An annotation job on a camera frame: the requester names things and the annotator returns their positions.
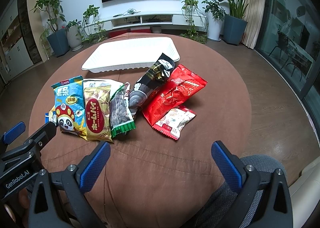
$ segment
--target red oval label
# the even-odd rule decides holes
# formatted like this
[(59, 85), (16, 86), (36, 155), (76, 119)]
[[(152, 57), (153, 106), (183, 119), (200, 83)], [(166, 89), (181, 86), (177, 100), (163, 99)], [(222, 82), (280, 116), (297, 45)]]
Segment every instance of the red oval label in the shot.
[(104, 117), (97, 99), (90, 99), (85, 107), (87, 128), (93, 133), (100, 133), (104, 126)]

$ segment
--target blue plant pot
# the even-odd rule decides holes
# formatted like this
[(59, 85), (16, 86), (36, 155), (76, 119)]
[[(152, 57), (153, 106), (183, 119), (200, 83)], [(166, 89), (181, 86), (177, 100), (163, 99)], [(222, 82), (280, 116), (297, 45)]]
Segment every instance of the blue plant pot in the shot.
[(59, 29), (47, 37), (56, 57), (63, 56), (69, 51), (65, 29)]
[(247, 21), (226, 15), (222, 39), (228, 44), (239, 45), (247, 24)]

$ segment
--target blue snack bag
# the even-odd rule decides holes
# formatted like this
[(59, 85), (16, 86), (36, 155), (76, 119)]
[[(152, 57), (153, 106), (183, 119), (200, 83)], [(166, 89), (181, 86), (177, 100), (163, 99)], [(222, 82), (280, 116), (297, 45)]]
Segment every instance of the blue snack bag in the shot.
[(56, 114), (62, 132), (87, 140), (84, 111), (83, 77), (76, 76), (51, 86), (54, 90)]

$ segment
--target yellow label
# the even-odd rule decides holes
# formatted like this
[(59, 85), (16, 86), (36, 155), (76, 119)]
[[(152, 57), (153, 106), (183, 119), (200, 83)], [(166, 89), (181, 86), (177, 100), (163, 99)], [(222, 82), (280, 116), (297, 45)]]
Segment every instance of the yellow label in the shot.
[(69, 105), (73, 105), (73, 104), (75, 104), (77, 102), (77, 100), (78, 99), (76, 97), (70, 95), (70, 96), (68, 96), (66, 98), (66, 103), (69, 104)]

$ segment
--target white plant pot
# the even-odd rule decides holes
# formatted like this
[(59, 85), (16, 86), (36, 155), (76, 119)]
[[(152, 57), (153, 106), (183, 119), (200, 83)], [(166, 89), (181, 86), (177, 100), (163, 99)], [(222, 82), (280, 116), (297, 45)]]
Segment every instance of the white plant pot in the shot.
[(75, 25), (70, 27), (69, 29), (66, 29), (66, 33), (67, 33), (68, 43), (72, 51), (76, 51), (81, 47), (83, 47), (81, 36), (80, 35), (77, 36), (78, 33), (80, 34), (78, 25)]
[(88, 25), (90, 25), (90, 24), (92, 24), (92, 23), (96, 23), (96, 22), (98, 22), (98, 17), (95, 17), (95, 18), (93, 19), (93, 15), (91, 15), (91, 16), (88, 18), (88, 20), (87, 20)]
[(207, 18), (208, 18), (208, 39), (213, 40), (213, 41), (220, 41), (221, 39), (219, 38), (221, 28), (222, 28), (222, 20), (215, 19), (212, 16), (211, 12), (207, 13)]
[(189, 12), (191, 12), (191, 14), (195, 14), (196, 13), (196, 7), (195, 6), (186, 5), (186, 13), (189, 14)]

